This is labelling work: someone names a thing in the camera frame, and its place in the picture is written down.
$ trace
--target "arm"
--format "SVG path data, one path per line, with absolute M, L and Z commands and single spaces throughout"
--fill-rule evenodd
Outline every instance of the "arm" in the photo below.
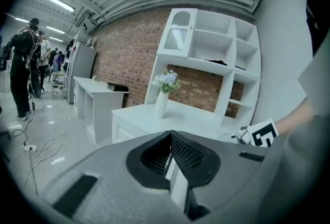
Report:
M 11 43 L 14 47 L 18 46 L 26 37 L 25 35 L 22 35 L 22 33 L 24 32 L 24 30 L 26 29 L 26 26 L 22 27 L 21 29 L 19 29 L 17 31 L 17 33 L 12 37 L 11 39 Z
M 18 49 L 24 49 L 33 45 L 33 37 L 29 32 L 22 32 L 19 35 L 14 35 L 11 39 L 11 44 Z
M 48 58 L 48 56 L 51 54 L 52 49 L 51 49 L 51 44 L 49 43 L 48 40 L 46 40 L 46 46 L 47 46 L 47 53 L 45 55 L 45 58 Z
M 293 110 L 288 116 L 275 123 L 278 133 L 288 134 L 294 127 L 308 122 L 313 118 L 313 109 L 307 102 L 307 98 Z

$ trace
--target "floor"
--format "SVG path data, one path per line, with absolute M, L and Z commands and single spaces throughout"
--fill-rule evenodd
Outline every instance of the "floor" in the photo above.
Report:
M 45 150 L 43 151 L 30 152 L 31 156 L 40 153 L 37 157 L 31 158 L 32 165 L 36 165 L 41 159 L 53 155 L 60 148 L 54 156 L 41 161 L 34 169 L 39 193 L 61 172 L 91 152 L 111 144 L 111 137 L 101 144 L 96 144 L 93 136 L 85 128 L 84 121 L 76 117 L 73 105 L 68 104 L 59 94 L 55 95 L 52 100 L 51 84 L 48 83 L 48 80 L 45 82 L 44 88 L 45 93 L 42 94 L 41 98 L 34 99 L 36 110 L 33 120 L 26 129 L 27 143 L 37 145 L 37 148 L 41 149 L 46 141 L 63 133 L 74 131 L 56 139 L 48 149 L 46 147 L 51 142 L 44 146 Z M 0 131 L 9 130 L 12 132 L 14 129 L 25 128 L 27 122 L 32 119 L 33 114 L 30 114 L 26 122 L 17 121 L 16 105 L 10 91 L 8 93 L 0 92 L 0 106 L 3 110 L 0 114 Z M 22 148 L 25 140 L 24 134 L 12 137 L 11 140 L 8 140 L 7 137 L 0 138 L 0 147 L 10 159 L 9 171 L 15 181 L 23 186 L 31 168 L 29 153 L 23 151 Z M 28 177 L 26 188 L 35 190 L 32 173 Z

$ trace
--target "white vase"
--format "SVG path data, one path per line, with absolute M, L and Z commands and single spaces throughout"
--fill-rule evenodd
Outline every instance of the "white vase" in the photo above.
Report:
M 157 101 L 155 104 L 155 117 L 156 118 L 158 118 L 158 119 L 163 118 L 168 99 L 169 99 L 168 92 L 167 93 L 164 93 L 162 91 L 159 92 Z

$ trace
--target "black pants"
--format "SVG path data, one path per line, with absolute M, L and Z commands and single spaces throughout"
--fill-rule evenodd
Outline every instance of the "black pants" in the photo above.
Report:
M 17 112 L 20 118 L 25 117 L 30 111 L 27 91 L 28 75 L 10 76 L 10 89 L 15 100 Z
M 43 87 L 43 80 L 45 78 L 45 72 L 46 69 L 48 68 L 48 65 L 41 65 L 39 66 L 39 71 L 40 71 L 40 89 Z

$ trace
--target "white desk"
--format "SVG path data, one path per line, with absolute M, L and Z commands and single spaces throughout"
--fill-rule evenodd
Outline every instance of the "white desk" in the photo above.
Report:
M 85 120 L 97 143 L 108 139 L 112 132 L 111 111 L 121 109 L 123 96 L 128 92 L 111 91 L 107 84 L 89 78 L 73 78 L 74 107 L 78 118 Z
M 154 117 L 155 104 L 143 104 L 114 110 L 112 119 L 112 143 L 118 143 L 150 133 L 177 130 L 217 140 L 232 132 L 221 127 L 214 113 L 168 101 L 162 119 Z

